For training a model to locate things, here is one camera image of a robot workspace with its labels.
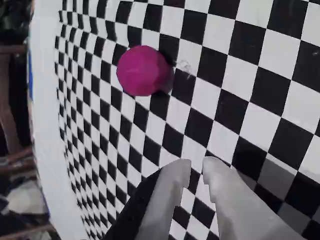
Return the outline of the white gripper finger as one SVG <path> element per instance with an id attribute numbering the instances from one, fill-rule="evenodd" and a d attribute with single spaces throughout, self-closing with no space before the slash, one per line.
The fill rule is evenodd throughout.
<path id="1" fill-rule="evenodd" d="M 242 180 L 213 156 L 203 159 L 203 181 L 215 204 L 221 240 L 301 240 Z"/>
<path id="2" fill-rule="evenodd" d="M 191 161 L 175 160 L 136 188 L 105 240 L 167 240 L 176 206 L 190 183 Z"/>

